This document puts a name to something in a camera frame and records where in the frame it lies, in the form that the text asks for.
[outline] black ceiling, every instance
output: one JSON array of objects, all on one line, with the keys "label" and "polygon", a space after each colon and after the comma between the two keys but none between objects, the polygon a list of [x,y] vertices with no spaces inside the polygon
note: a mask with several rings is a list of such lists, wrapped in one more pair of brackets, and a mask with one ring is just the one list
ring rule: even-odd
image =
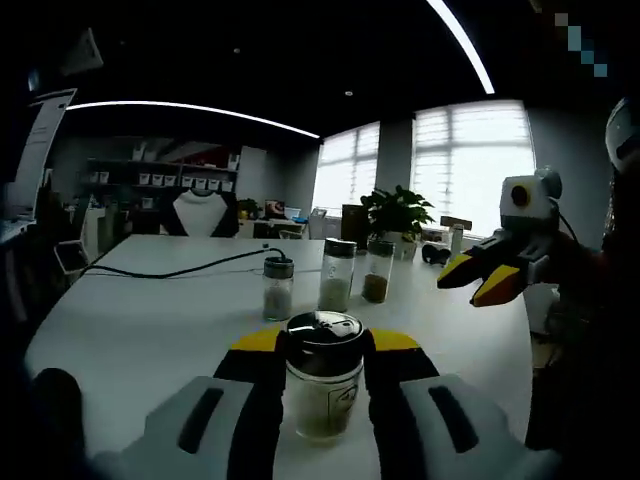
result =
[{"label": "black ceiling", "polygon": [[[606,54],[611,63],[614,78],[598,79],[592,67],[567,52],[562,30],[553,27],[548,15],[534,13],[528,1],[446,3],[476,46],[498,97],[608,108],[623,91],[620,77],[629,71],[616,70],[626,63],[619,58],[620,49],[611,50],[620,45],[615,28],[612,34],[607,25],[592,22],[593,28],[585,29],[594,35],[597,54]],[[103,68],[48,78],[47,90],[78,87],[75,103],[159,100],[211,106],[321,137],[424,108],[486,98],[462,49],[426,0],[136,5],[110,2],[109,12],[120,18],[118,23],[93,27]],[[127,19],[124,25],[122,18]],[[39,32],[44,49],[35,51],[51,63],[77,31]],[[67,114],[65,129],[214,141],[224,132],[225,137],[236,135],[238,143],[249,136],[258,144],[310,141],[243,120],[166,110],[77,110]]]}]

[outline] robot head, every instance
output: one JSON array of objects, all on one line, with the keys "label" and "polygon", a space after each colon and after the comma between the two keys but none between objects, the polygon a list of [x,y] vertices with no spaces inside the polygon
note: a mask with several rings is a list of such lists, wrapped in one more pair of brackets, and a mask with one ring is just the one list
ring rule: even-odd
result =
[{"label": "robot head", "polygon": [[637,101],[623,98],[607,121],[605,141],[609,159],[620,175],[640,168],[640,110]]}]

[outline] spice jar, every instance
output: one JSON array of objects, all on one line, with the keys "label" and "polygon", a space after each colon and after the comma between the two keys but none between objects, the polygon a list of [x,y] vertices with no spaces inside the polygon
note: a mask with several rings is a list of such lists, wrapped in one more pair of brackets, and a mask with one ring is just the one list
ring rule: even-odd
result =
[{"label": "spice jar", "polygon": [[282,321],[291,317],[293,260],[268,257],[264,260],[264,309],[266,320]]},{"label": "spice jar", "polygon": [[296,432],[314,440],[347,428],[363,365],[362,323],[337,312],[296,315],[287,324],[286,390]]},{"label": "spice jar", "polygon": [[324,243],[319,310],[345,312],[351,296],[356,243],[328,238]]},{"label": "spice jar", "polygon": [[382,303],[387,298],[395,244],[371,240],[367,246],[367,274],[362,296],[371,303]]}]

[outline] ceiling light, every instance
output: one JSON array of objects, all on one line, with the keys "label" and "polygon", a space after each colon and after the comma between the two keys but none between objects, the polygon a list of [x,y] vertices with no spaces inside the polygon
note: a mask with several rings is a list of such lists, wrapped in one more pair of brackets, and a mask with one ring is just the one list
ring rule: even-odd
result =
[{"label": "ceiling light", "polygon": [[476,75],[480,79],[480,83],[484,87],[484,91],[487,95],[491,95],[495,93],[493,89],[493,85],[491,84],[491,80],[489,79],[489,74],[487,74],[487,70],[484,68],[482,64],[482,60],[480,60],[480,56],[476,49],[474,48],[471,40],[467,36],[467,32],[464,31],[458,19],[451,13],[449,7],[445,5],[442,0],[427,0],[431,8],[433,8],[442,21],[449,27],[453,36],[456,37],[456,40],[464,50],[464,53],[467,55],[467,58],[471,62],[473,69],[476,71]]},{"label": "ceiling light", "polygon": [[211,112],[211,113],[221,113],[223,115],[230,115],[232,117],[244,118],[246,120],[253,120],[254,122],[266,123],[267,125],[272,125],[278,128],[284,128],[285,130],[291,130],[292,132],[300,133],[302,135],[307,135],[311,138],[320,138],[320,135],[316,135],[315,133],[306,132],[304,130],[300,130],[299,128],[290,127],[289,125],[284,125],[278,122],[272,122],[271,120],[266,120],[260,117],[254,117],[252,115],[246,115],[244,113],[232,112],[230,110],[222,110],[220,108],[211,108],[211,107],[203,107],[201,105],[190,105],[188,103],[174,103],[174,102],[152,102],[147,100],[116,100],[110,102],[93,102],[93,103],[78,103],[77,105],[69,105],[67,110],[80,110],[81,108],[92,108],[92,107],[111,107],[115,105],[145,105],[145,106],[156,106],[156,107],[176,107],[176,108],[188,108],[190,110],[200,110],[203,112]]}]

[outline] window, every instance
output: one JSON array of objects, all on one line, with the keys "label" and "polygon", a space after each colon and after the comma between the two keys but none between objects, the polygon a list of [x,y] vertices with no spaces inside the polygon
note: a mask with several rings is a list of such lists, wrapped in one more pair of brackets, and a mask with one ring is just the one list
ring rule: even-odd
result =
[{"label": "window", "polygon": [[380,124],[327,138],[320,149],[313,206],[326,208],[327,215],[342,216],[343,204],[360,204],[376,182]]},{"label": "window", "polygon": [[500,227],[505,177],[531,175],[529,121],[514,100],[478,102],[416,114],[411,188],[434,205],[431,216],[471,220],[471,233]]}]

